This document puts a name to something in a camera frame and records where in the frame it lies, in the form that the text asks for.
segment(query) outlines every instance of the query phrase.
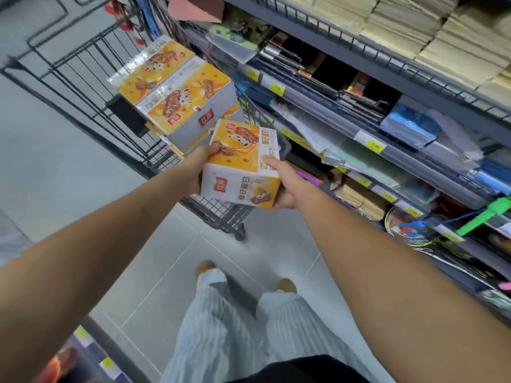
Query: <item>red logo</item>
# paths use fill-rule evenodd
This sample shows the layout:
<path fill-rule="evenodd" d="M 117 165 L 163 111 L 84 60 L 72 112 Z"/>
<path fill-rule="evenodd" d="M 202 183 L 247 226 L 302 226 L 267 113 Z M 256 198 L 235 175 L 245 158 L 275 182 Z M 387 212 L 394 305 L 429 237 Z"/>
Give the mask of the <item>red logo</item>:
<path fill-rule="evenodd" d="M 174 125 L 174 122 L 177 122 L 180 119 L 181 115 L 179 115 L 179 113 L 174 113 L 169 117 L 169 120 L 167 122 L 169 122 L 171 125 Z"/>
<path fill-rule="evenodd" d="M 225 188 L 227 186 L 227 179 L 222 177 L 217 177 L 217 183 L 215 184 L 214 190 L 216 192 L 225 192 Z"/>
<path fill-rule="evenodd" d="M 182 59 L 186 56 L 187 54 L 185 54 L 184 52 L 181 52 L 179 55 L 175 56 L 174 57 L 174 60 L 175 61 L 178 61 L 179 59 Z"/>
<path fill-rule="evenodd" d="M 201 127 L 204 127 L 204 125 L 211 121 L 214 116 L 215 114 L 213 113 L 213 109 L 209 109 L 209 111 L 205 115 L 199 118 L 199 124 L 201 125 Z"/>

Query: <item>pant leg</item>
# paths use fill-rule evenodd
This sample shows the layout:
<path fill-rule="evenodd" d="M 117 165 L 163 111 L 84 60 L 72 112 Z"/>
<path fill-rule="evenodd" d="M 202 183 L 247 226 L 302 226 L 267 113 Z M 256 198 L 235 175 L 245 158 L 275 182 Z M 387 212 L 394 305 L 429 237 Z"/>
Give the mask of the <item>pant leg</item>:
<path fill-rule="evenodd" d="M 220 269 L 201 274 L 162 383 L 226 382 L 265 366 L 267 357 L 230 299 Z"/>
<path fill-rule="evenodd" d="M 257 318 L 266 326 L 270 362 L 327 354 L 377 380 L 348 345 L 327 328 L 302 296 L 282 290 L 265 293 Z"/>

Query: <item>light blue pants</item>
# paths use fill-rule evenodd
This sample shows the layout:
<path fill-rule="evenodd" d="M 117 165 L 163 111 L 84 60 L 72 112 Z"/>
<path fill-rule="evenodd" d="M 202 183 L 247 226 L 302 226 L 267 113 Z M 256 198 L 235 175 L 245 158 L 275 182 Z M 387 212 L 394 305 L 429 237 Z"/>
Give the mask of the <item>light blue pants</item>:
<path fill-rule="evenodd" d="M 162 382 L 227 382 L 274 361 L 328 354 L 377 383 L 344 341 L 295 293 L 264 293 L 256 321 L 233 300 L 220 269 L 201 274 Z"/>

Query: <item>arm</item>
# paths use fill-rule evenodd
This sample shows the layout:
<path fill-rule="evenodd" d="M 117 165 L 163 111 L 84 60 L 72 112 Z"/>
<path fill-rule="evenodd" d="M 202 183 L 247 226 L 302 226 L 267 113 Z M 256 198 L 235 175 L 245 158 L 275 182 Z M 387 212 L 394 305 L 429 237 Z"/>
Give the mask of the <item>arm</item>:
<path fill-rule="evenodd" d="M 375 357 L 399 383 L 500 382 L 511 330 L 425 256 L 368 224 L 294 173 L 276 208 L 296 207 Z"/>
<path fill-rule="evenodd" d="M 58 351 L 176 202 L 198 193 L 216 144 L 34 244 L 0 270 L 0 381 L 27 382 Z"/>

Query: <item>shoe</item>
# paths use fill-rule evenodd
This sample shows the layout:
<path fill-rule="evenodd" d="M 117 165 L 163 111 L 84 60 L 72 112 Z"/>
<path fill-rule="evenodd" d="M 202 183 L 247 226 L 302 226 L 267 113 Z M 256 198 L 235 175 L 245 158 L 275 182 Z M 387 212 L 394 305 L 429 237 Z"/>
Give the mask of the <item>shoe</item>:
<path fill-rule="evenodd" d="M 278 282 L 277 290 L 296 294 L 296 286 L 289 278 L 283 278 Z"/>
<path fill-rule="evenodd" d="M 205 259 L 204 261 L 202 261 L 200 264 L 198 264 L 195 267 L 195 281 L 197 281 L 197 282 L 199 281 L 199 276 L 202 273 L 205 273 L 208 270 L 216 269 L 216 268 L 217 268 L 217 266 L 215 265 L 215 263 L 213 261 L 210 261 L 209 259 Z"/>

